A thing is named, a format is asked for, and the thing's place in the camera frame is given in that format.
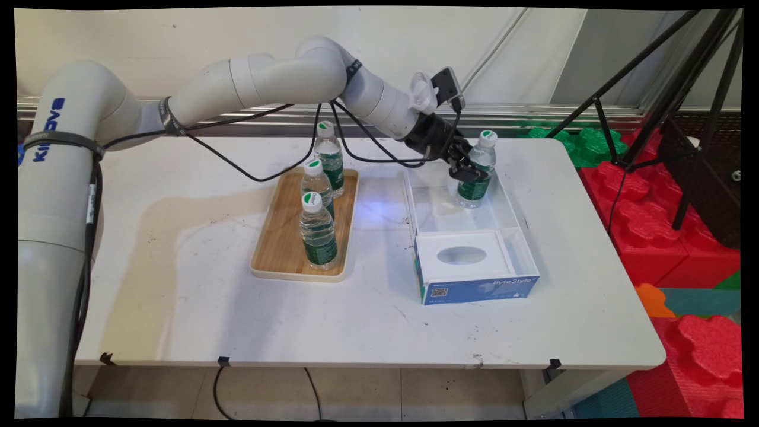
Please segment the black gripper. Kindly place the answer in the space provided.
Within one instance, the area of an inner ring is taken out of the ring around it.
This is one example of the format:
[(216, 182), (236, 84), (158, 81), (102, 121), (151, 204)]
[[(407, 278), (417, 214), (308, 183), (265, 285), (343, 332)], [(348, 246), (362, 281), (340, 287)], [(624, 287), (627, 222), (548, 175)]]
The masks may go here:
[(401, 141), (423, 158), (439, 157), (448, 162), (450, 178), (461, 182), (490, 178), (486, 168), (480, 168), (471, 161), (473, 146), (469, 141), (463, 141), (463, 134), (457, 125), (436, 113), (418, 114), (414, 127)]

